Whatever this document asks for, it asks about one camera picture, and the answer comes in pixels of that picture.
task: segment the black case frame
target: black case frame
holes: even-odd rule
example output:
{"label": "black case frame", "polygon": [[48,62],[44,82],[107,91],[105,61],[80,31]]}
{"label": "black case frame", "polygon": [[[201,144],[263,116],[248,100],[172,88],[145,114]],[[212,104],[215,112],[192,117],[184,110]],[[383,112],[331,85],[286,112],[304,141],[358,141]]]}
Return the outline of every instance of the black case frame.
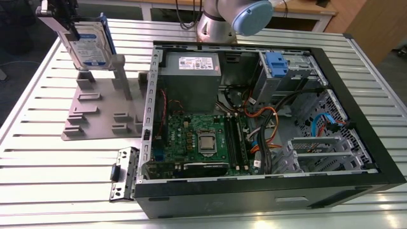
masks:
{"label": "black case frame", "polygon": [[185,50],[185,45],[196,45],[197,50],[203,45],[222,45],[235,49],[256,47],[258,49],[310,51],[352,121],[360,140],[375,161],[372,166],[378,168],[379,173],[137,184],[135,199],[151,219],[332,207],[366,193],[387,190],[406,183],[404,176],[323,49],[199,42],[155,42],[155,45],[164,45],[171,51],[180,52],[193,51]]}

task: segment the metal bracket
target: metal bracket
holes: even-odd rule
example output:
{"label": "metal bracket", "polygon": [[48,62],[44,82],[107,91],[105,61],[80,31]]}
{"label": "metal bracket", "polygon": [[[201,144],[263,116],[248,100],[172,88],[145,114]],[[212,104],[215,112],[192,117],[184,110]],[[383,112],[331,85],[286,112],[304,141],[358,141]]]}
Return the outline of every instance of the metal bracket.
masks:
{"label": "metal bracket", "polygon": [[133,147],[117,152],[116,163],[112,166],[109,179],[113,182],[109,192],[109,202],[133,201],[135,177],[140,151]]}
{"label": "metal bracket", "polygon": [[351,151],[348,139],[335,137],[295,137],[272,159],[274,173],[326,172],[340,166],[359,170],[362,160]]}

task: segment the motherboard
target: motherboard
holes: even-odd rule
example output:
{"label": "motherboard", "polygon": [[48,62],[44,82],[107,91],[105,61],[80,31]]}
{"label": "motherboard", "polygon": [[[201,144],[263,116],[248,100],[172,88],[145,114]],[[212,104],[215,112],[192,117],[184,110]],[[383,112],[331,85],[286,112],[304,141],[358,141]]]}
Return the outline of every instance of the motherboard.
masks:
{"label": "motherboard", "polygon": [[149,179],[252,174],[246,117],[173,114],[165,126],[163,144],[153,145]]}

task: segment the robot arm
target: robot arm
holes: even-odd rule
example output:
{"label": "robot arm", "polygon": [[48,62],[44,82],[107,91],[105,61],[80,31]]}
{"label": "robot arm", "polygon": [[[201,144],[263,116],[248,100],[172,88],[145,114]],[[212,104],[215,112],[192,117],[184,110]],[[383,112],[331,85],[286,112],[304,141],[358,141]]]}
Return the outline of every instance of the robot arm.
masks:
{"label": "robot arm", "polygon": [[232,43],[236,33],[255,35],[271,17],[272,4],[267,0],[205,0],[197,24],[199,41]]}
{"label": "robot arm", "polygon": [[69,41],[80,39],[75,28],[75,21],[79,20],[76,9],[76,0],[43,0],[36,9],[39,19],[53,31],[64,33]]}

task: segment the slotted aluminum table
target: slotted aluminum table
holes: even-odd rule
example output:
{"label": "slotted aluminum table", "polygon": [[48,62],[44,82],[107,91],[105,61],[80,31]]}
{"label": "slotted aluminum table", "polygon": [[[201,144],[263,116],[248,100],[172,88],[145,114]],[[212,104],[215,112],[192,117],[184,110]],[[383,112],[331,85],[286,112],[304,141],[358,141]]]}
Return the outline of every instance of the slotted aluminum table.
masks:
{"label": "slotted aluminum table", "polygon": [[[152,40],[195,41],[177,23],[109,20],[128,77],[149,69]],[[342,34],[263,30],[239,43],[324,49],[396,164],[407,176],[407,109],[356,43]],[[77,228],[400,228],[407,225],[407,185],[327,209],[148,220],[136,203],[108,202],[117,150],[137,138],[64,142],[60,134],[77,71],[56,40],[0,130],[0,225]],[[93,71],[96,78],[112,72]]]}

